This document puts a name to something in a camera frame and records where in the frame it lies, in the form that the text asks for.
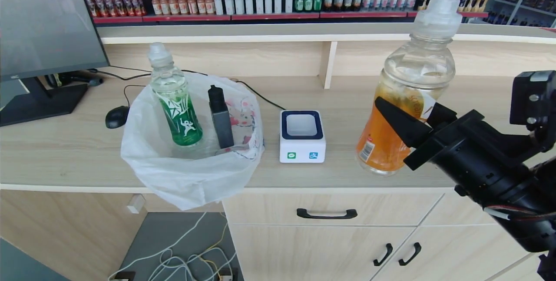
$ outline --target computer monitor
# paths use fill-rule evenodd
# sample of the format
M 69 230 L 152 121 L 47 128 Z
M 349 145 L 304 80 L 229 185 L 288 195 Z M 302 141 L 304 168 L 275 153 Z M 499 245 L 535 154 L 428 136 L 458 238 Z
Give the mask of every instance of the computer monitor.
M 87 85 L 46 89 L 39 76 L 109 66 L 85 0 L 0 0 L 0 81 L 29 93 L 0 111 L 0 126 L 71 113 Z

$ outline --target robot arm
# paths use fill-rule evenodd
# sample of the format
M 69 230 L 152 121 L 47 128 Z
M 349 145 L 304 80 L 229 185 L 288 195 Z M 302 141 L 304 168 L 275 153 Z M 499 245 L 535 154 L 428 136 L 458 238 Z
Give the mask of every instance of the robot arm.
M 481 205 L 526 251 L 549 251 L 540 256 L 537 272 L 556 281 L 556 157 L 531 169 L 523 164 L 556 142 L 556 71 L 514 79 L 510 123 L 526 125 L 529 135 L 501 134 L 474 109 L 457 118 L 436 103 L 429 127 L 381 97 L 375 104 L 405 145 L 415 148 L 404 160 L 411 170 L 436 164 L 459 195 Z

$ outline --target computer mouse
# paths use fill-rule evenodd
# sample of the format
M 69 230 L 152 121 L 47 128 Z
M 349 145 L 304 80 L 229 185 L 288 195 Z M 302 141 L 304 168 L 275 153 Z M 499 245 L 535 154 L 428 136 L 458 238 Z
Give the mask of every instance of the computer mouse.
M 126 124 L 127 114 L 129 113 L 129 106 L 119 106 L 115 109 L 111 109 L 106 114 L 106 127 L 108 129 L 115 129 Z

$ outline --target white plastic bag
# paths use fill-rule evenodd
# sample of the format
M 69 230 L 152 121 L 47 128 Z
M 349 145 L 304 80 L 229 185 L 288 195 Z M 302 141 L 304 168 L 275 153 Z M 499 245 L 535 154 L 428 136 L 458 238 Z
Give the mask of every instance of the white plastic bag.
M 150 86 L 137 96 L 123 131 L 121 157 L 155 194 L 181 210 L 240 192 L 257 167 L 264 146 L 256 97 L 227 78 L 188 75 L 189 95 L 203 130 L 200 144 L 176 145 Z M 230 111 L 235 145 L 220 150 L 207 91 L 221 87 Z

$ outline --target white bottle cap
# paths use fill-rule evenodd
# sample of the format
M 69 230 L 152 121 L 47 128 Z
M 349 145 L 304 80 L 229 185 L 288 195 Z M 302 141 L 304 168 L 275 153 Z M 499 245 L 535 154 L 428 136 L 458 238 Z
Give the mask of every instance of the white bottle cap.
M 415 17 L 413 34 L 421 37 L 448 39 L 453 37 L 461 24 L 457 13 L 459 0 L 430 0 L 426 10 Z
M 149 62 L 151 66 L 166 66 L 173 62 L 172 54 L 161 42 L 151 43 L 149 46 Z

